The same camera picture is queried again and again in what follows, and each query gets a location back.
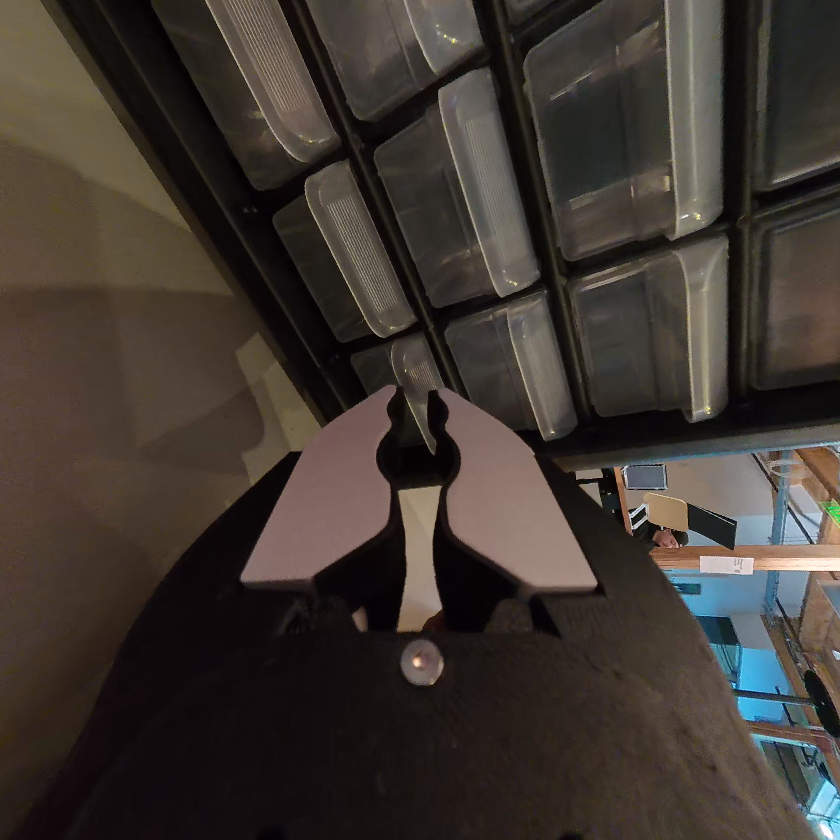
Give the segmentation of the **rows of clear cabinet drawers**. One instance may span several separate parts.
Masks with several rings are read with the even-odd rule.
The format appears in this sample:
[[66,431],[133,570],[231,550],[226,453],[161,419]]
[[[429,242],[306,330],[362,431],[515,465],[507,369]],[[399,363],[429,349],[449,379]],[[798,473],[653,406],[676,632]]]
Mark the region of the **rows of clear cabinet drawers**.
[[[333,336],[368,350],[421,333],[360,181],[280,2],[150,2],[258,191],[309,170],[271,224]],[[305,2],[352,114],[377,123],[459,69],[373,148],[409,256],[468,399],[552,444],[579,426],[489,66],[476,2]],[[525,50],[522,71],[555,243],[571,264],[630,244],[666,248],[566,288],[597,417],[717,418],[729,403],[725,2],[594,2]],[[838,170],[832,2],[759,3],[752,185]],[[816,105],[836,111],[820,117]],[[764,223],[749,384],[838,382],[838,202]]]

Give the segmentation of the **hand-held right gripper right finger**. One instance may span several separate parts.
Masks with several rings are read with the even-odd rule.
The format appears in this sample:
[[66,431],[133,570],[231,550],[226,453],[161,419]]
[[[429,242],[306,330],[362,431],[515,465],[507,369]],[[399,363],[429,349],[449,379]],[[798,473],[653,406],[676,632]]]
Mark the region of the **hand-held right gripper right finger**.
[[598,580],[532,449],[452,391],[427,395],[443,479],[433,566],[445,630],[484,631],[504,602],[591,595]]

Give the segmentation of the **tan chair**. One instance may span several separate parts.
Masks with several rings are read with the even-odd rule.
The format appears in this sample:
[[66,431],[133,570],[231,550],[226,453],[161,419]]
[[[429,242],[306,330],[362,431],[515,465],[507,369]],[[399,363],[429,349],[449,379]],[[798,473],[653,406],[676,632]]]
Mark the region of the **tan chair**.
[[644,494],[647,519],[662,529],[687,532],[689,530],[688,504],[681,499],[648,491]]

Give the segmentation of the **black round disc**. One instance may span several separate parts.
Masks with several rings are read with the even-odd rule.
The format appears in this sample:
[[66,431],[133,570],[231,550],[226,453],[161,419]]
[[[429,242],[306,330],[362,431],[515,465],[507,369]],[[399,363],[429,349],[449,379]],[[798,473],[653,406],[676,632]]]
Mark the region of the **black round disc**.
[[839,739],[838,712],[825,684],[812,669],[807,669],[804,672],[802,681],[822,728],[832,738]]

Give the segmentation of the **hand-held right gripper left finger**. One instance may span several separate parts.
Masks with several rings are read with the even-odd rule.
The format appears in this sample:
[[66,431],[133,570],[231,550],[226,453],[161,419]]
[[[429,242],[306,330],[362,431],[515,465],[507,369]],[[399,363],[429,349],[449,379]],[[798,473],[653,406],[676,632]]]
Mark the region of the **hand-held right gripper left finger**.
[[404,596],[396,488],[403,390],[386,385],[324,427],[299,454],[239,577],[258,591],[340,599],[393,632]]

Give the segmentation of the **blue steel pillar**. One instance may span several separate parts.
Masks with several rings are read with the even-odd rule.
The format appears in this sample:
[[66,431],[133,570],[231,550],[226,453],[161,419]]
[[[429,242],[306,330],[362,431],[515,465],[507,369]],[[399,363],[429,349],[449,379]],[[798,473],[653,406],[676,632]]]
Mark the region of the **blue steel pillar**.
[[[784,543],[789,512],[791,472],[794,466],[795,457],[792,449],[782,450],[778,458],[767,464],[769,476],[774,483],[773,521],[770,532],[770,544],[774,546]],[[764,611],[770,618],[775,618],[778,615],[780,577],[781,573],[777,570],[768,572]]]

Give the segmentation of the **black drawer cabinet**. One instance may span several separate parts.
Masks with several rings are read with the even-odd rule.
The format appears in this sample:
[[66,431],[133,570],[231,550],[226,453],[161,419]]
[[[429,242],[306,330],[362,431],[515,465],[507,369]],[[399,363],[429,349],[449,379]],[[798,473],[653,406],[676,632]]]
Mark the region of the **black drawer cabinet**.
[[[61,34],[81,59],[129,135],[152,165],[166,191],[194,226],[203,247],[237,292],[251,303],[269,347],[299,393],[321,421],[334,419],[364,392],[351,364],[352,353],[373,339],[340,343],[333,336],[299,273],[280,243],[271,218],[298,197],[310,171],[280,188],[256,190],[235,162],[199,91],[152,9],[151,2],[43,2]],[[481,308],[489,299],[449,310],[432,307],[412,262],[396,216],[374,167],[373,148],[425,110],[436,89],[459,75],[454,69],[379,122],[352,114],[305,2],[280,2],[314,84],[338,131],[338,154],[349,157],[374,225],[395,267],[419,328],[430,343],[444,383],[466,396],[466,388],[445,342],[450,319]],[[485,47],[463,68],[489,66],[500,84],[500,110],[511,145],[528,230],[546,288],[553,328],[579,417],[577,430],[547,444],[526,433],[529,444],[563,466],[611,466],[639,461],[723,455],[759,449],[827,445],[838,441],[838,382],[780,391],[755,391],[749,384],[754,334],[753,308],[759,289],[753,272],[753,236],[764,223],[798,210],[821,211],[838,202],[838,170],[816,175],[761,197],[753,188],[753,51],[759,24],[757,2],[725,2],[724,33],[724,211],[711,233],[729,236],[729,403],[717,418],[689,423],[680,415],[642,413],[602,418],[592,412],[584,380],[581,344],[574,334],[568,282],[666,248],[664,239],[630,244],[604,257],[571,264],[555,243],[522,71],[525,50],[550,30],[583,13],[594,2],[552,2],[514,24],[504,2],[476,2]]]

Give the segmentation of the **clear small plastic drawer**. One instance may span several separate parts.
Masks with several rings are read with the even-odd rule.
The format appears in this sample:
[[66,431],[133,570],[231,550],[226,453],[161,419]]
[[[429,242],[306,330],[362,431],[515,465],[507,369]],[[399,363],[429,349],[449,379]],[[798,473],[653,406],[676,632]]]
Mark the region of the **clear small plastic drawer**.
[[424,442],[433,455],[434,435],[427,420],[427,395],[445,387],[445,382],[426,338],[415,333],[353,353],[351,365],[367,395],[386,385],[402,388],[406,401],[404,431],[405,445]]

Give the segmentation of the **wooden beam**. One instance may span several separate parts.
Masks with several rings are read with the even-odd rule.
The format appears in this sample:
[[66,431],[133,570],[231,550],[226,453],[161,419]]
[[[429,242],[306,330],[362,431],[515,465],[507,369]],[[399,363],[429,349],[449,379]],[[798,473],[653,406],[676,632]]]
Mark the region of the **wooden beam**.
[[680,549],[654,549],[650,556],[663,571],[699,571],[701,555],[729,555],[754,558],[754,572],[804,571],[839,572],[839,547],[832,544],[741,545],[734,549],[720,546],[687,546]]

